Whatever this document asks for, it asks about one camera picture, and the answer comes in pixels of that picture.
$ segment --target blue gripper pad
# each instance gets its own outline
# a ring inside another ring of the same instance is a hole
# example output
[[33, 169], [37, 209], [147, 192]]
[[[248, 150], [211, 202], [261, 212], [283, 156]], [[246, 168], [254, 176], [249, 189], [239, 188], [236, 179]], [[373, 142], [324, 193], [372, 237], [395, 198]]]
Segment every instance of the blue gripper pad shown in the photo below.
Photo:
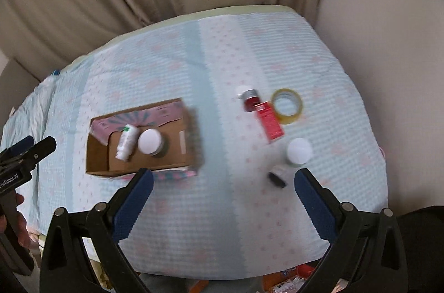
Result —
[[135, 184], [132, 179], [125, 188], [122, 188], [130, 188], [130, 185], [134, 184], [127, 198], [114, 214], [112, 239], [116, 243], [128, 238], [139, 214], [153, 191], [153, 173], [151, 170], [144, 170], [145, 172], [140, 178], [138, 178], [138, 174], [133, 177], [133, 179], [138, 178]]
[[298, 170], [294, 176], [294, 190], [298, 194], [319, 237], [332, 244], [337, 236], [335, 217], [321, 194], [304, 174], [305, 170], [311, 175], [308, 169]]
[[23, 154], [25, 151], [31, 149], [33, 145], [34, 145], [34, 138], [32, 136], [27, 136], [26, 138], [23, 138], [21, 141], [10, 147], [11, 156], [12, 157], [19, 156], [20, 154]]

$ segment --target human hand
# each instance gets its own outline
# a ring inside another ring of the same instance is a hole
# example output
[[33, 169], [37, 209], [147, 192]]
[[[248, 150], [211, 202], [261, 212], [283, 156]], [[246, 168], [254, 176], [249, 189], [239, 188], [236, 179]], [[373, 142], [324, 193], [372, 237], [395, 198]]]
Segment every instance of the human hand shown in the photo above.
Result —
[[[17, 206], [22, 204], [25, 201], [25, 198], [21, 194], [16, 194], [16, 203]], [[17, 212], [17, 222], [19, 226], [19, 234], [17, 236], [17, 240], [19, 244], [24, 248], [29, 248], [31, 245], [31, 239], [29, 238], [29, 234], [26, 230], [26, 219], [20, 212]], [[0, 216], [0, 233], [4, 233], [6, 230], [6, 217], [4, 215]]]

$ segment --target white jar lid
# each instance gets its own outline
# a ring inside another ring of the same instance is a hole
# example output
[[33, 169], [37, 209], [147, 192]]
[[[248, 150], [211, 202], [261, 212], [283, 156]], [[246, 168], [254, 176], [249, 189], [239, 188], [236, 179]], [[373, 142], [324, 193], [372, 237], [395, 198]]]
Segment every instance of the white jar lid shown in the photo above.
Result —
[[137, 145], [143, 154], [157, 154], [162, 148], [162, 135], [157, 129], [148, 129], [140, 135]]
[[293, 164], [305, 164], [313, 157], [313, 148], [304, 138], [293, 139], [287, 147], [287, 158]]

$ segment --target blue stripe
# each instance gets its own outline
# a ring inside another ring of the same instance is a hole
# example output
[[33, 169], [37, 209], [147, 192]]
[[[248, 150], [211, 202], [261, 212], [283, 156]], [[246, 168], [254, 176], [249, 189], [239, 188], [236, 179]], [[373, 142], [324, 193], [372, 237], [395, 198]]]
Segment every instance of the blue stripe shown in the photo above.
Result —
[[67, 143], [66, 143], [66, 152], [67, 156], [65, 158], [65, 204], [66, 208], [73, 209], [73, 195], [74, 191], [72, 190], [72, 180], [74, 179], [74, 171], [73, 171], [73, 157], [74, 157], [74, 139], [75, 132], [77, 127], [77, 119], [79, 117], [80, 104], [82, 102], [82, 96], [84, 94], [86, 82], [88, 81], [89, 72], [94, 61], [94, 57], [89, 57], [86, 61], [82, 62], [84, 69], [77, 69], [76, 74], [81, 74], [79, 78], [79, 84], [77, 89], [73, 89], [72, 94], [76, 94], [76, 102], [74, 108], [71, 112], [71, 117], [68, 125], [68, 132], [72, 132], [72, 134], [67, 134]]
[[246, 277], [246, 265], [232, 204], [233, 192], [223, 144], [222, 124], [215, 102], [216, 94], [205, 66], [198, 21], [184, 25], [184, 36], [194, 106], [197, 109], [202, 146], [205, 147], [204, 164], [200, 167], [199, 178], [206, 179], [209, 196], [212, 197], [208, 201], [212, 205], [209, 211], [221, 212], [218, 216], [213, 214], [211, 217], [212, 226], [217, 227], [213, 234], [219, 264], [218, 276]]

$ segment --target white bottle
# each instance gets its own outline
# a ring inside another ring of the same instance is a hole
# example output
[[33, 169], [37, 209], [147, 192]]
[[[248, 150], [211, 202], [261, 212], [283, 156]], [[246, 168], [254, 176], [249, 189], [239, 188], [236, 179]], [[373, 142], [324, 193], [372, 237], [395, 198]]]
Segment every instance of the white bottle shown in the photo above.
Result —
[[117, 159], [123, 160], [124, 162], [128, 160], [134, 151], [139, 134], [139, 128], [130, 124], [125, 125], [117, 145], [117, 154], [115, 155]]

